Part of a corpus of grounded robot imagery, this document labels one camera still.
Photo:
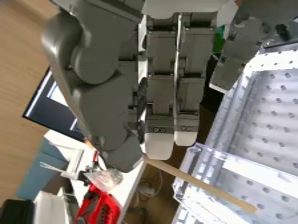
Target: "white perforated panel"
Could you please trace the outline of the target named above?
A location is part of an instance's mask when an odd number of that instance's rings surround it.
[[[225,95],[206,145],[298,176],[298,45],[254,57]],[[262,219],[247,223],[298,223],[298,200],[269,186],[214,169],[207,178],[207,158],[197,160],[193,175],[258,207]],[[193,186],[180,188],[191,194]],[[234,206],[230,209],[242,214]]]

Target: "red object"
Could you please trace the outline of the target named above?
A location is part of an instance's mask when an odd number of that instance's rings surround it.
[[[116,224],[118,216],[120,207],[114,198],[90,184],[77,213],[76,224]]]

